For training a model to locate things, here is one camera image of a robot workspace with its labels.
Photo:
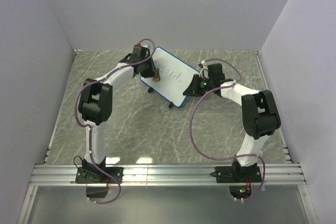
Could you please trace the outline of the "aluminium right side rail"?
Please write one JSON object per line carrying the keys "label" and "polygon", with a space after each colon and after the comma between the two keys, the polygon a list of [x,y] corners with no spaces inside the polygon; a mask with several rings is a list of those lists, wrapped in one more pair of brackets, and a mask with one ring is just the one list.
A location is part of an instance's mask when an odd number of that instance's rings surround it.
{"label": "aluminium right side rail", "polygon": [[262,148],[263,157],[269,163],[287,163],[291,164],[292,159],[289,154],[288,146],[281,131],[281,119],[279,116],[273,95],[266,92],[266,116],[261,116],[261,121],[266,122],[267,126],[262,130],[271,130],[273,135],[268,135],[268,140]]}

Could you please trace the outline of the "yellow black whiteboard eraser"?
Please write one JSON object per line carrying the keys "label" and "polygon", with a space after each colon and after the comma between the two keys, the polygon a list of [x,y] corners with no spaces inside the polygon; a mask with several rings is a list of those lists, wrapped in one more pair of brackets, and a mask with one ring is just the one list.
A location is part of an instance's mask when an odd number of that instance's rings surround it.
{"label": "yellow black whiteboard eraser", "polygon": [[160,81],[159,68],[156,68],[156,69],[155,69],[155,74],[154,74],[152,80],[153,80],[154,82],[159,82],[159,81]]}

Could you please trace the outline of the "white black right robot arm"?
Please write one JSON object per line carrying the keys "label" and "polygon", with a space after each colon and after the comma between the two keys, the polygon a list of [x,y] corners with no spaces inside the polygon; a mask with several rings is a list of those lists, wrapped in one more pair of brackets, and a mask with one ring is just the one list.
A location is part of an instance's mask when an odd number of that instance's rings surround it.
{"label": "white black right robot arm", "polygon": [[234,182],[245,182],[260,176],[257,161],[265,142],[280,128],[281,119],[271,91],[258,91],[237,83],[233,79],[202,78],[193,75],[183,95],[200,97],[202,101],[210,93],[227,98],[242,109],[245,137],[238,153],[232,158],[230,170],[220,172],[221,177]]}

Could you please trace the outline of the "aluminium rail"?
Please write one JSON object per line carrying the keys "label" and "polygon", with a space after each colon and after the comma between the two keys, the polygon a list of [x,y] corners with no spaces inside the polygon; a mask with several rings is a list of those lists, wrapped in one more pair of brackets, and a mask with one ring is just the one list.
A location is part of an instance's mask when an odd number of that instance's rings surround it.
{"label": "aluminium rail", "polygon": [[[122,186],[219,186],[211,173],[216,164],[125,165]],[[36,165],[30,186],[78,186],[73,165]],[[304,185],[299,164],[267,164],[265,185]]]}
{"label": "aluminium rail", "polygon": [[288,146],[281,131],[281,119],[279,116],[273,95],[266,92],[266,116],[261,116],[261,121],[266,122],[267,126],[262,130],[271,130],[273,135],[268,135],[268,140],[262,148],[263,157],[269,163],[287,163],[291,164],[292,159],[289,154]]}

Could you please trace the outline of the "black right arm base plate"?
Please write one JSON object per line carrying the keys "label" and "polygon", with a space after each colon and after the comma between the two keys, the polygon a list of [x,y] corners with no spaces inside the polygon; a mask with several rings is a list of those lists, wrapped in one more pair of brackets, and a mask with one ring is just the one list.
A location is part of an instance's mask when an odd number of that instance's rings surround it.
{"label": "black right arm base plate", "polygon": [[262,181],[259,167],[248,172],[241,172],[232,166],[216,166],[210,176],[214,177],[217,183],[260,183]]}

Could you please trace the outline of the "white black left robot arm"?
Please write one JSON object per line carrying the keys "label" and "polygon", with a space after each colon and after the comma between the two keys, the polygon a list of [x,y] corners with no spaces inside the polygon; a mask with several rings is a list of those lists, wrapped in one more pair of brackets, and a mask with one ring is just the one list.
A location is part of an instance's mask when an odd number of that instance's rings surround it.
{"label": "white black left robot arm", "polygon": [[75,120],[86,130],[86,153],[81,169],[94,183],[112,177],[106,168],[105,124],[112,114],[113,92],[134,76],[157,77],[152,55],[131,53],[97,79],[86,79],[75,100]]}

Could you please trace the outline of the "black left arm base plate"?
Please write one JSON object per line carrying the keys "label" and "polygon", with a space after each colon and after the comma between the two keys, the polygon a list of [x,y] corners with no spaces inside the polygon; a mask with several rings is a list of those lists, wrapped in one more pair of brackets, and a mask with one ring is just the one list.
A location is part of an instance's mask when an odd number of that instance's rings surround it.
{"label": "black left arm base plate", "polygon": [[76,184],[116,184],[122,183],[123,167],[107,167],[106,173],[111,175],[116,182],[107,175],[96,171],[94,173],[84,170],[82,167],[78,168],[75,183]]}

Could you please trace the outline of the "aluminium front rail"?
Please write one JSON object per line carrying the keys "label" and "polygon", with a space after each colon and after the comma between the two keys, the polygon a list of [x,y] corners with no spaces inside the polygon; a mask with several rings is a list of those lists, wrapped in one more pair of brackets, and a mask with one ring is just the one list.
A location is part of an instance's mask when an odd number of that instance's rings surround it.
{"label": "aluminium front rail", "polygon": [[[211,173],[216,164],[125,165],[122,186],[219,186]],[[73,165],[36,165],[30,186],[78,186]],[[299,164],[267,164],[265,185],[304,185]]]}

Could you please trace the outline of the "blue framed whiteboard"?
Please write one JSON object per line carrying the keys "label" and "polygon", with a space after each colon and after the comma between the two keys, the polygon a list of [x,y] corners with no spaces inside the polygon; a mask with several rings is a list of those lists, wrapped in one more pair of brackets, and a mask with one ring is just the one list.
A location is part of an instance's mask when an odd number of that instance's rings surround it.
{"label": "blue framed whiteboard", "polygon": [[152,78],[144,77],[140,77],[140,80],[174,106],[182,107],[186,99],[183,92],[199,71],[161,47],[156,47],[152,59],[159,69],[160,80],[155,82]]}

